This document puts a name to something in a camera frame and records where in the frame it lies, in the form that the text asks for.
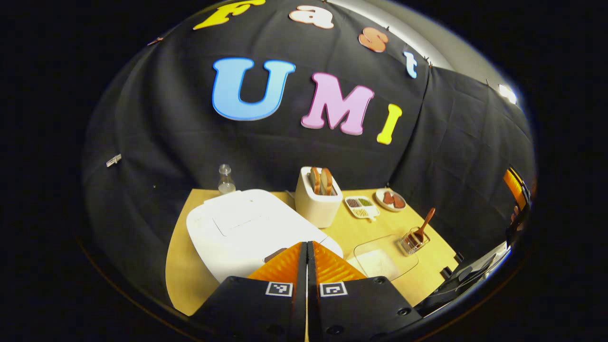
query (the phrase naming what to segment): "foam letter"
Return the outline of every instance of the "foam letter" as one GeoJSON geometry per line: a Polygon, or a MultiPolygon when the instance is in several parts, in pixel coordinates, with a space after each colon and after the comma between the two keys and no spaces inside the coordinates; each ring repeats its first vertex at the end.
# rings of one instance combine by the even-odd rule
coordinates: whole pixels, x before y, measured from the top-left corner
{"type": "Polygon", "coordinates": [[[373,52],[384,52],[386,50],[386,45],[384,43],[388,42],[389,36],[373,27],[364,28],[363,34],[359,35],[359,43],[373,52]]]}
{"type": "Polygon", "coordinates": [[[380,144],[388,145],[391,141],[393,141],[393,130],[395,129],[395,125],[397,124],[397,119],[399,119],[400,117],[401,108],[391,103],[389,105],[389,116],[386,118],[384,128],[376,138],[376,140],[380,144]]]}
{"type": "Polygon", "coordinates": [[[330,29],[334,27],[331,23],[333,15],[330,11],[316,6],[300,5],[296,7],[298,10],[289,14],[289,18],[293,21],[305,24],[313,24],[322,29],[330,29]]]}
{"type": "Polygon", "coordinates": [[[287,74],[295,71],[295,65],[287,61],[269,60],[264,63],[268,70],[268,84],[264,98],[257,103],[241,100],[241,85],[245,71],[253,68],[248,58],[223,58],[213,64],[217,71],[213,83],[213,108],[231,120],[260,120],[272,115],[281,104],[287,74]]]}
{"type": "Polygon", "coordinates": [[[302,126],[322,128],[325,125],[325,121],[322,119],[323,108],[325,108],[331,129],[334,129],[346,116],[346,121],[340,126],[340,130],[352,135],[363,133],[363,117],[367,105],[374,97],[374,92],[370,88],[356,86],[346,99],[343,99],[340,83],[336,76],[316,72],[313,74],[313,80],[317,83],[317,89],[310,112],[302,117],[302,126]]]}
{"type": "Polygon", "coordinates": [[[232,16],[243,14],[249,9],[249,7],[251,7],[251,5],[263,5],[265,2],[266,0],[248,0],[219,6],[214,14],[212,14],[202,23],[196,25],[193,30],[202,29],[203,27],[207,26],[224,24],[228,21],[228,18],[226,18],[228,14],[232,14],[232,16]]]}
{"type": "Polygon", "coordinates": [[[410,74],[413,79],[415,79],[417,74],[416,71],[414,71],[414,66],[418,65],[418,62],[416,62],[414,55],[411,52],[404,51],[403,56],[406,57],[407,73],[410,74]]]}

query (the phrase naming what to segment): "black fabric backdrop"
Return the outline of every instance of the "black fabric backdrop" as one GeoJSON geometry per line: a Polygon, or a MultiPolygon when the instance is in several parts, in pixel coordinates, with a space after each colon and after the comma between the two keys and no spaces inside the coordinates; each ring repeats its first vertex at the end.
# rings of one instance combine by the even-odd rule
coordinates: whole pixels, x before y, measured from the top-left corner
{"type": "Polygon", "coordinates": [[[213,12],[197,13],[144,47],[110,84],[87,132],[83,185],[94,237],[136,287],[170,304],[165,260],[175,222],[192,188],[217,187],[222,163],[241,190],[294,190],[305,165],[329,167],[343,189],[390,182],[420,215],[435,206],[433,226],[466,257],[504,239],[513,198],[502,175],[509,163],[526,182],[535,173],[530,132],[516,106],[467,76],[429,68],[390,32],[385,52],[368,50],[358,42],[361,30],[384,29],[335,5],[267,0],[225,24],[192,30],[213,12]],[[290,20],[303,4],[331,11],[334,28],[290,20]],[[406,73],[403,51],[418,62],[416,79],[406,73]],[[215,112],[212,64],[224,57],[255,62],[241,89],[247,102],[263,97],[266,60],[296,65],[273,115],[242,122],[215,112]],[[301,126],[313,72],[335,75],[343,96],[356,85],[375,92],[362,135],[301,126]],[[383,145],[376,136],[389,103],[403,115],[392,143],[383,145]],[[122,160],[106,168],[119,153],[122,160]]]}

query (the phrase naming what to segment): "wooden table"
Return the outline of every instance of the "wooden table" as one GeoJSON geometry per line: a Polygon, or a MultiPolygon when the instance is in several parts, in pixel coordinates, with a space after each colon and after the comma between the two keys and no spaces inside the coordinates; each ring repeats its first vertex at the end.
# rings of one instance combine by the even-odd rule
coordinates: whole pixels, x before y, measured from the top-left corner
{"type": "MultiPolygon", "coordinates": [[[[342,191],[344,197],[363,195],[372,201],[375,192],[376,189],[342,191]]],[[[294,199],[286,192],[272,194],[295,208],[294,199]]],[[[203,201],[218,195],[217,190],[193,189],[179,215],[169,243],[165,266],[167,290],[173,306],[188,316],[198,310],[219,286],[219,282],[196,252],[186,228],[186,216],[203,201]]],[[[390,234],[403,236],[410,228],[421,226],[424,222],[424,219],[410,206],[406,206],[401,212],[390,212],[375,204],[380,210],[375,222],[355,218],[346,204],[343,204],[340,205],[333,224],[323,229],[325,234],[340,245],[344,259],[352,258],[354,248],[362,243],[390,234]]],[[[429,236],[430,242],[416,252],[418,265],[392,282],[412,306],[420,303],[443,283],[444,279],[440,272],[444,267],[454,270],[458,265],[454,259],[456,255],[454,250],[431,225],[428,225],[424,232],[429,236]]]]}

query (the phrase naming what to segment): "light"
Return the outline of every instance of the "light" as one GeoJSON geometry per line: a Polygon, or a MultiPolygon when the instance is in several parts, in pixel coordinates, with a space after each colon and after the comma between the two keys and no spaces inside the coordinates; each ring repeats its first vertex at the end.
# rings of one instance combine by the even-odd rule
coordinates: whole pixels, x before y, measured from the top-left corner
{"type": "Polygon", "coordinates": [[[509,99],[511,103],[515,104],[517,102],[517,97],[515,97],[515,93],[509,90],[509,88],[507,88],[506,86],[498,85],[498,90],[500,92],[500,95],[509,99]]]}

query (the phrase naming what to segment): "white sectioned dish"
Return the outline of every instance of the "white sectioned dish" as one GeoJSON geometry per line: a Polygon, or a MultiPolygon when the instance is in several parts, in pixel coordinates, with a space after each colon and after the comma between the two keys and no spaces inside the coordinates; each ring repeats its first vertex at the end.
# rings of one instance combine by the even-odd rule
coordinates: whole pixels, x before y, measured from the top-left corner
{"type": "Polygon", "coordinates": [[[405,201],[405,199],[403,199],[403,197],[400,194],[397,194],[396,192],[390,190],[390,189],[378,189],[376,190],[376,193],[374,194],[374,197],[376,198],[376,202],[378,202],[378,204],[380,204],[380,206],[386,210],[390,210],[390,211],[402,211],[403,209],[405,209],[407,207],[407,202],[405,201]],[[395,206],[393,204],[386,204],[384,203],[383,199],[384,199],[384,192],[390,192],[391,196],[399,196],[399,198],[403,201],[403,203],[406,204],[406,206],[404,206],[403,208],[395,208],[395,206]]]}

